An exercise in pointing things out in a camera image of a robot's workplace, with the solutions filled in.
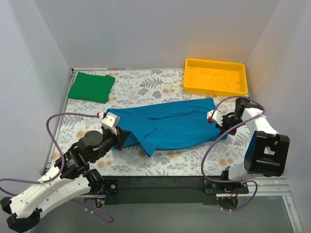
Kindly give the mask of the yellow plastic tray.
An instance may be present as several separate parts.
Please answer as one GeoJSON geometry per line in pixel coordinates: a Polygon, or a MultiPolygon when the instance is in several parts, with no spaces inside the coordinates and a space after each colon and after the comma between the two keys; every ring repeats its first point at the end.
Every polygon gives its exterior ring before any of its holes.
{"type": "Polygon", "coordinates": [[[188,58],[185,61],[183,87],[186,92],[235,96],[248,94],[243,63],[188,58]]]}

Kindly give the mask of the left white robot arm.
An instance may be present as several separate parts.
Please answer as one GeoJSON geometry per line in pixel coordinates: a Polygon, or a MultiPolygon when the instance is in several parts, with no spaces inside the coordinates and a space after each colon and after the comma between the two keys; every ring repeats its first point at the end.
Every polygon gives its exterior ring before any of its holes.
{"type": "Polygon", "coordinates": [[[106,182],[90,164],[112,148],[121,150],[129,134],[120,128],[116,133],[109,129],[103,129],[101,133],[87,132],[37,182],[19,195],[3,198],[0,204],[9,214],[6,220],[9,229],[24,233],[48,212],[81,194],[107,193],[106,182]]]}

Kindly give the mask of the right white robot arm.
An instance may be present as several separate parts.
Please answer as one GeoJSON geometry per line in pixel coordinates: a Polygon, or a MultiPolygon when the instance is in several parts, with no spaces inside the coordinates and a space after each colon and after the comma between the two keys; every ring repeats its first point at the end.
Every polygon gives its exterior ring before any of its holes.
{"type": "Polygon", "coordinates": [[[244,161],[235,166],[228,166],[222,171],[220,182],[205,181],[205,187],[212,192],[231,193],[242,188],[241,181],[259,177],[280,177],[285,169],[290,139],[279,134],[268,123],[264,108],[248,97],[237,97],[234,112],[221,115],[217,110],[208,113],[210,123],[215,122],[221,133],[235,135],[235,126],[245,122],[251,141],[246,150],[244,161]]]}

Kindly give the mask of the blue t shirt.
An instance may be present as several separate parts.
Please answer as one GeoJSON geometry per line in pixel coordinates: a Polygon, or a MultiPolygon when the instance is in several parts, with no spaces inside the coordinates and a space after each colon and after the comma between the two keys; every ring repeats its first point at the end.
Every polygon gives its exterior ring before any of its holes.
{"type": "Polygon", "coordinates": [[[134,108],[108,109],[120,117],[118,126],[127,130],[124,147],[141,145],[148,156],[156,150],[180,150],[215,141],[220,131],[209,123],[212,98],[168,102],[134,108]]]}

